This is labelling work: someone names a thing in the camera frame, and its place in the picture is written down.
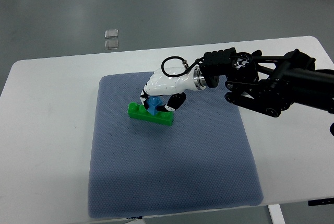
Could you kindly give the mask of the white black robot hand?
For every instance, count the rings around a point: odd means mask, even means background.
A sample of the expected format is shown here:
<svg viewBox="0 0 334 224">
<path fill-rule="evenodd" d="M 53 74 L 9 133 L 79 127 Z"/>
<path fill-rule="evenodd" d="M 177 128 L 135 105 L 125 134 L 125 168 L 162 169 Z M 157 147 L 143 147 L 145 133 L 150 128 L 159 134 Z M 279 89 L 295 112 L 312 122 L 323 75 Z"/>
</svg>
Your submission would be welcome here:
<svg viewBox="0 0 334 224">
<path fill-rule="evenodd" d="M 140 100 L 145 109 L 149 108 L 148 99 L 151 96 L 169 96 L 166 104 L 156 107 L 160 112 L 173 112 L 177 110 L 186 100 L 185 90 L 204 90 L 206 82 L 201 76 L 200 68 L 196 65 L 189 73 L 178 77 L 172 77 L 181 71 L 180 67 L 167 68 L 166 73 L 161 69 L 153 72 L 145 84 Z"/>
</svg>

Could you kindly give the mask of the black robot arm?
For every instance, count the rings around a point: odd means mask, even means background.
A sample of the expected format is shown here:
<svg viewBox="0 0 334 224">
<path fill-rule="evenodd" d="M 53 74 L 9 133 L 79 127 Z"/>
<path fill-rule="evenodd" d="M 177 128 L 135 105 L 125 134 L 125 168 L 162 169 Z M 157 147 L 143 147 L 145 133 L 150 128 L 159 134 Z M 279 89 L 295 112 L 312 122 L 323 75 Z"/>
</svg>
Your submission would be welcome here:
<svg viewBox="0 0 334 224">
<path fill-rule="evenodd" d="M 206 86 L 217 87 L 225 76 L 225 100 L 271 117 L 292 104 L 333 113 L 333 70 L 316 69 L 313 57 L 296 49 L 283 56 L 237 52 L 235 48 L 206 52 L 199 60 Z"/>
</svg>

